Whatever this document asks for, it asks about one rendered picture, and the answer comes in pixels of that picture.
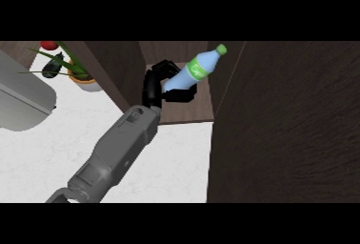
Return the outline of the dark brown wooden cabinet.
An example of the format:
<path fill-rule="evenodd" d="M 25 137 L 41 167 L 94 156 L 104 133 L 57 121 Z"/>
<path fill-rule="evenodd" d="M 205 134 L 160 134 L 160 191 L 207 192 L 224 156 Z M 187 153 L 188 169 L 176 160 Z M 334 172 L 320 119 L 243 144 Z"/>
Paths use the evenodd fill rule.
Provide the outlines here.
<path fill-rule="evenodd" d="M 246 42 L 64 41 L 64 46 L 122 111 L 141 101 L 143 78 L 151 66 L 166 59 L 181 68 L 200 52 L 215 49 L 219 44 L 224 44 L 227 54 L 210 75 L 196 85 L 194 100 L 190 103 L 163 102 L 163 125 L 215 120 Z"/>

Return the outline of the red tomato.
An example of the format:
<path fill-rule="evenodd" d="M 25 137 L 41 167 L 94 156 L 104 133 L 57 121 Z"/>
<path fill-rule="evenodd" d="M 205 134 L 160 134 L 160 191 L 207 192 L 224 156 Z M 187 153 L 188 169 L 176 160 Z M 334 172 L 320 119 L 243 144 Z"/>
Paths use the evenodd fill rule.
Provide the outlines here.
<path fill-rule="evenodd" d="M 54 51 L 57 49 L 57 44 L 53 41 L 41 41 L 39 45 L 47 51 Z"/>

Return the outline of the clear green-capped water bottle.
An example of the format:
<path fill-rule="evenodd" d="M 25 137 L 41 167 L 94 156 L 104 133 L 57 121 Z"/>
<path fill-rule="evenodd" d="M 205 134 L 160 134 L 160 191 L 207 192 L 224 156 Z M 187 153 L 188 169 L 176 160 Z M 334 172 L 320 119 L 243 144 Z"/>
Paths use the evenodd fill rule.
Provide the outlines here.
<path fill-rule="evenodd" d="M 218 60 L 225 53 L 224 44 L 219 44 L 210 51 L 199 53 L 181 71 L 166 80 L 163 92 L 187 90 L 213 71 Z"/>

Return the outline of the potted green plant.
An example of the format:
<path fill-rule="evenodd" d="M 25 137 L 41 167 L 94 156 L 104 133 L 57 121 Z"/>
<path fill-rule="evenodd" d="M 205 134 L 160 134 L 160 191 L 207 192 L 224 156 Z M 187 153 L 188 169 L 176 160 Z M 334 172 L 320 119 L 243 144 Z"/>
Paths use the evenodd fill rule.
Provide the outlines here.
<path fill-rule="evenodd" d="M 48 54 L 47 52 L 32 50 L 36 54 L 42 55 L 50 60 L 55 60 L 57 63 L 61 65 L 61 69 L 58 74 L 67 76 L 78 87 L 85 92 L 100 92 L 103 90 L 101 86 L 98 85 L 92 75 L 81 65 L 75 55 L 72 54 L 69 48 L 60 41 L 53 41 L 57 44 L 57 49 L 61 49 L 58 53 L 54 55 Z"/>

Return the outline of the dark brown cabinet door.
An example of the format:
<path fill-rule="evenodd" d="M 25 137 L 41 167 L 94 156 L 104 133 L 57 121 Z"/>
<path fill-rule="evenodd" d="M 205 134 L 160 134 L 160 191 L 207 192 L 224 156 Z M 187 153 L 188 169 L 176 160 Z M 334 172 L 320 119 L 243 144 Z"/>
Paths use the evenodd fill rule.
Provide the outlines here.
<path fill-rule="evenodd" d="M 249 42 L 212 127 L 206 200 L 360 202 L 360 42 Z"/>

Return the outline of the dark eggplant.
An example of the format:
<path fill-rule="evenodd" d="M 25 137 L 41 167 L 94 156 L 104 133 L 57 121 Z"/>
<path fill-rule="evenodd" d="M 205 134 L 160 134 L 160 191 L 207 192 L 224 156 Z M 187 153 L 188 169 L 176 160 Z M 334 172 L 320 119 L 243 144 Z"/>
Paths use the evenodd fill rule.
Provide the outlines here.
<path fill-rule="evenodd" d="M 58 74 L 58 71 L 61 69 L 61 65 L 57 63 L 55 60 L 50 60 L 42 68 L 42 77 L 44 78 L 54 78 Z"/>

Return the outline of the grey appliance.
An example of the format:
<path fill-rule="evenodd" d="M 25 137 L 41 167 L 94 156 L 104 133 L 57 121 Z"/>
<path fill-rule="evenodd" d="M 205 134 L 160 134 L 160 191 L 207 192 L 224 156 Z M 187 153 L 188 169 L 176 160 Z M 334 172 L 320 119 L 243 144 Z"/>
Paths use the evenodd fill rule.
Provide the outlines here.
<path fill-rule="evenodd" d="M 0 128 L 22 132 L 51 115 L 55 92 L 0 51 Z"/>

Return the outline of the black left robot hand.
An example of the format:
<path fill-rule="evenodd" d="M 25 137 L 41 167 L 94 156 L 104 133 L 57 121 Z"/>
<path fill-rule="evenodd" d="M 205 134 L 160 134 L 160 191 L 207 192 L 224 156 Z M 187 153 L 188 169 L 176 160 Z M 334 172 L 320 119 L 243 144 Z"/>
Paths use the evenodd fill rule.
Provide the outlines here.
<path fill-rule="evenodd" d="M 159 108 L 162 101 L 188 103 L 194 99 L 196 85 L 191 85 L 185 90 L 163 91 L 162 89 L 162 81 L 172 78 L 179 71 L 181 69 L 168 60 L 154 64 L 151 69 L 145 71 L 141 89 L 141 105 L 144 107 Z"/>

